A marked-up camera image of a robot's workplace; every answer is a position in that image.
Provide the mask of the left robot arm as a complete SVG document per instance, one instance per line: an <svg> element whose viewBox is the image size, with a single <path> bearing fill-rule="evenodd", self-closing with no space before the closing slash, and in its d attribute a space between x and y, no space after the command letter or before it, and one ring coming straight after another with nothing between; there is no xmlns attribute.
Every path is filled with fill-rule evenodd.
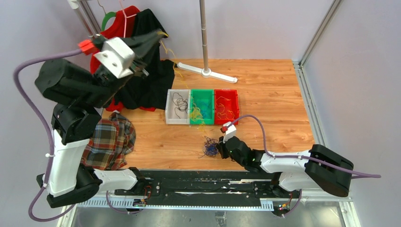
<svg viewBox="0 0 401 227"><path fill-rule="evenodd" d="M78 45L77 54L94 55L100 62L94 73L65 57L44 62L35 85L56 103L51 120L54 154L50 173L39 175L37 181L47 189L52 208L85 202L98 192L144 192L146 179L135 167L99 170L80 160L101 120L98 109L107 107L131 78L145 76L151 53L166 37L157 29L128 38L97 35L85 40Z"/></svg>

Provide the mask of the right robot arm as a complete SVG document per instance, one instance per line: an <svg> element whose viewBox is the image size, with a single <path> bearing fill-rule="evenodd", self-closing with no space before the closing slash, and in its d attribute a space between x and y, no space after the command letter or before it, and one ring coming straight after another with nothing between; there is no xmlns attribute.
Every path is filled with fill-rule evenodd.
<svg viewBox="0 0 401 227"><path fill-rule="evenodd" d="M310 150L279 155L251 149L237 137L224 142L220 137L216 145L223 159L231 158L252 173L273 174L270 191L276 197L300 189L322 189L337 197L347 197L351 173L351 161L323 145L314 144Z"/></svg>

